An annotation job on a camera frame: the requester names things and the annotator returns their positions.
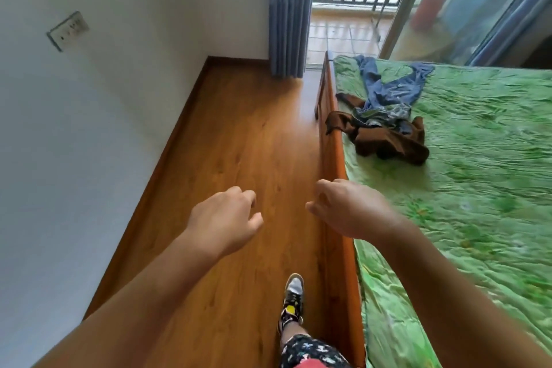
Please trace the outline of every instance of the glass door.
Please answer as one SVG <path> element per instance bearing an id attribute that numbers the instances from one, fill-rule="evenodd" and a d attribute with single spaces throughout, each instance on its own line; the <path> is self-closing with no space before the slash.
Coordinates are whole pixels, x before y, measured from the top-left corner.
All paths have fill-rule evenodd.
<path id="1" fill-rule="evenodd" d="M 402 0 L 381 58 L 464 65 L 512 0 Z"/>

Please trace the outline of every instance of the balcony floor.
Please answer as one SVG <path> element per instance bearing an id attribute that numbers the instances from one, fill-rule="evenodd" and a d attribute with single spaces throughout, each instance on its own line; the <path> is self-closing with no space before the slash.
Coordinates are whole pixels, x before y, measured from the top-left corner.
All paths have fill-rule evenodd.
<path id="1" fill-rule="evenodd" d="M 327 50 L 334 54 L 377 57 L 391 18 L 382 18 L 377 30 L 377 17 L 322 15 L 313 12 L 308 34 L 307 64 L 322 64 Z"/>

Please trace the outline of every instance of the mattress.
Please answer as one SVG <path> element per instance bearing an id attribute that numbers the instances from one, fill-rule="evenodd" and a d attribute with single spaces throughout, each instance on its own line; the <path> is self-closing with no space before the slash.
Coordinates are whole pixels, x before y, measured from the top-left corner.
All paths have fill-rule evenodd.
<path id="1" fill-rule="evenodd" d="M 366 98 L 356 61 L 334 65 L 337 91 Z M 383 82 L 411 71 L 377 66 Z M 381 191 L 552 353 L 552 72 L 436 65 L 417 115 L 424 166 L 358 156 L 343 134 L 348 178 Z M 355 248 L 367 365 L 439 366 L 396 274 L 370 244 Z"/>

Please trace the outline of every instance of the electrical outlet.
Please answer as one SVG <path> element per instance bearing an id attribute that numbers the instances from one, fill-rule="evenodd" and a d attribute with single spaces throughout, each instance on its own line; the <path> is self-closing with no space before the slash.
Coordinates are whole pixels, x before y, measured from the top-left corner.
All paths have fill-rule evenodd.
<path id="1" fill-rule="evenodd" d="M 74 39 L 87 30 L 89 28 L 85 19 L 77 11 L 65 19 L 65 21 L 49 30 L 46 35 L 58 51 L 63 51 Z"/>

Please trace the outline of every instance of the sneaker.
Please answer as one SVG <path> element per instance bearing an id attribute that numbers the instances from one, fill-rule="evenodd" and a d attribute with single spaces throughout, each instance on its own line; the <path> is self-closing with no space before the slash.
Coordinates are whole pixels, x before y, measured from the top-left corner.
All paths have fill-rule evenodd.
<path id="1" fill-rule="evenodd" d="M 282 330 L 287 323 L 296 322 L 303 324 L 303 278 L 300 274 L 291 274 L 285 285 L 284 308 L 281 311 L 280 321 L 278 322 L 278 332 L 281 335 Z"/>

